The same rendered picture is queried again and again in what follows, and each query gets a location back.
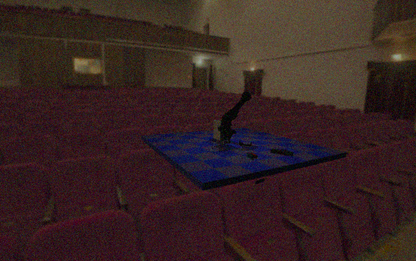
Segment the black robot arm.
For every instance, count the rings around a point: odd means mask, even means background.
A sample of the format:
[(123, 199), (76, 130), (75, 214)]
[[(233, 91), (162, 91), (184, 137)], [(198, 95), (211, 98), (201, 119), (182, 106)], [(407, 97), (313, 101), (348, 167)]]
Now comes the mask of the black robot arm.
[(232, 120), (236, 119), (237, 114), (239, 113), (239, 109), (244, 105), (245, 102), (249, 101), (251, 98), (252, 94), (250, 94), (248, 91), (244, 91), (241, 100), (237, 103), (237, 105), (233, 109), (230, 109), (227, 113), (225, 113), (224, 116), (222, 116), (222, 125), (218, 127), (218, 130), (227, 130), (226, 124), (229, 124)]

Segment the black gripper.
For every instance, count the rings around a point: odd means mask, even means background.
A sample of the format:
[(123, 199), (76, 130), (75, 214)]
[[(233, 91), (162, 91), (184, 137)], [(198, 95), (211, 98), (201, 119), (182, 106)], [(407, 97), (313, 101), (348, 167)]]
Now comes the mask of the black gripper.
[(233, 134), (236, 134), (235, 130), (231, 130), (231, 125), (232, 125), (231, 123), (226, 124), (227, 130), (221, 131), (221, 133), (223, 133), (223, 135), (224, 135), (224, 140), (226, 140), (226, 138), (227, 138), (227, 140), (229, 141), (231, 139), (231, 136)]

